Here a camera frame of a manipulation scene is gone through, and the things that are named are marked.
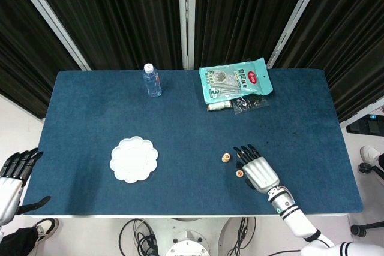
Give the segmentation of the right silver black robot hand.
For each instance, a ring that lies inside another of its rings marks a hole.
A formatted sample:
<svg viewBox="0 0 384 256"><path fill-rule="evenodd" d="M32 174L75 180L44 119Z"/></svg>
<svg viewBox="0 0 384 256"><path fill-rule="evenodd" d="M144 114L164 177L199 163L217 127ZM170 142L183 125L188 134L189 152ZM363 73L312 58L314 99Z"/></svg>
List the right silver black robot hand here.
<svg viewBox="0 0 384 256"><path fill-rule="evenodd" d="M251 144L233 147L240 162L238 169L247 177L247 183L262 194L267 194L280 184L276 172L259 151Z"/></svg>

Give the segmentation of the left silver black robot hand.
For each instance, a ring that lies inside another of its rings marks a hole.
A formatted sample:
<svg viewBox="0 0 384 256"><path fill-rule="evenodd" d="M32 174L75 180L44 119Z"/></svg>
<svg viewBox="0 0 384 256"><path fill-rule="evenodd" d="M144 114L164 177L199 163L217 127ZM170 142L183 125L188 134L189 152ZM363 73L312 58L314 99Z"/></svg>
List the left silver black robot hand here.
<svg viewBox="0 0 384 256"><path fill-rule="evenodd" d="M50 200L49 196L32 204L20 204L23 190L36 162L43 156L36 147L16 152L1 167L1 226L10 223L16 215L37 210Z"/></svg>

